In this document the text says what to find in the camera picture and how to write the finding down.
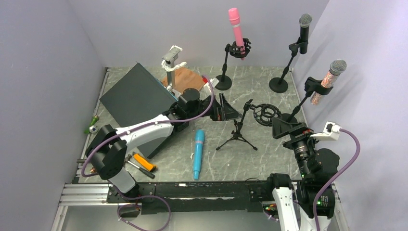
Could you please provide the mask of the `black tripod shock-mount stand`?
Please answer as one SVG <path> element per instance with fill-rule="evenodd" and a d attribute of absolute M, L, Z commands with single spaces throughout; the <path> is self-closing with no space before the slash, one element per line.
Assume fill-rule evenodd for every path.
<path fill-rule="evenodd" d="M 255 151 L 258 150 L 257 147 L 252 145 L 247 139 L 245 139 L 241 133 L 241 130 L 243 128 L 243 121 L 245 119 L 246 113 L 249 110 L 253 111 L 253 117 L 256 120 L 256 122 L 264 127 L 271 127 L 272 126 L 272 119 L 273 118 L 280 118 L 282 116 L 281 111 L 278 109 L 278 107 L 269 104 L 269 103 L 263 103 L 263 104 L 252 104 L 253 99 L 248 100 L 244 106 L 243 106 L 243 114 L 241 116 L 241 119 L 238 121 L 237 119 L 234 119 L 234 126 L 235 130 L 231 132 L 232 137 L 228 140 L 226 140 L 223 144 L 218 146 L 216 150 L 220 150 L 221 147 L 223 147 L 225 144 L 227 144 L 229 141 L 235 140 L 235 141 L 242 141 L 247 144 L 249 144 Z"/>

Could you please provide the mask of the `blue microphone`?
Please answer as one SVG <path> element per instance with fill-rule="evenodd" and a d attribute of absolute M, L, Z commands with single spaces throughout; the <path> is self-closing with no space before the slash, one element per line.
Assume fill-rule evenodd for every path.
<path fill-rule="evenodd" d="M 202 152 L 205 141 L 205 132 L 202 129 L 196 131 L 195 134 L 195 150 L 193 159 L 193 178 L 198 180 L 201 172 Z"/>

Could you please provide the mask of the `dark grey rack unit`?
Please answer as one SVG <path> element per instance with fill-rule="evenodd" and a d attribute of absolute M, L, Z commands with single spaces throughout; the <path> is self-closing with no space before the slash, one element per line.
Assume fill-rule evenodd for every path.
<path fill-rule="evenodd" d="M 175 102 L 176 98 L 139 63 L 101 98 L 101 103 L 122 128 L 153 119 Z"/>

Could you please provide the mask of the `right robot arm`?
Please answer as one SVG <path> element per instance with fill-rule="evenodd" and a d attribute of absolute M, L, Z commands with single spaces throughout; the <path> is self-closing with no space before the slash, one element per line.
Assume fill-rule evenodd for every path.
<path fill-rule="evenodd" d="M 286 174 L 271 174 L 265 186 L 266 196 L 276 203 L 283 231 L 325 231 L 335 209 L 335 193 L 330 179 L 338 172 L 340 157 L 332 150 L 315 145 L 319 141 L 336 141 L 340 125 L 326 122 L 315 133 L 305 123 L 289 123 L 274 117 L 273 138 L 289 136 L 283 147 L 294 152 L 301 180 L 293 183 Z"/>

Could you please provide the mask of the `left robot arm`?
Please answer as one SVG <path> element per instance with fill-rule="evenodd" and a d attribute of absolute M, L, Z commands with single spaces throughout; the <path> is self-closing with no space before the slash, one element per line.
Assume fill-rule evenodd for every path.
<path fill-rule="evenodd" d="M 224 95 L 217 100 L 213 94 L 202 100 L 196 89 L 186 89 L 169 110 L 151 120 L 125 127 L 100 128 L 86 150 L 85 163 L 91 163 L 102 180 L 111 182 L 126 202 L 138 196 L 139 185 L 124 168 L 128 151 L 158 138 L 167 138 L 183 131 L 189 122 L 208 116 L 213 121 L 228 121 L 242 117 Z"/>

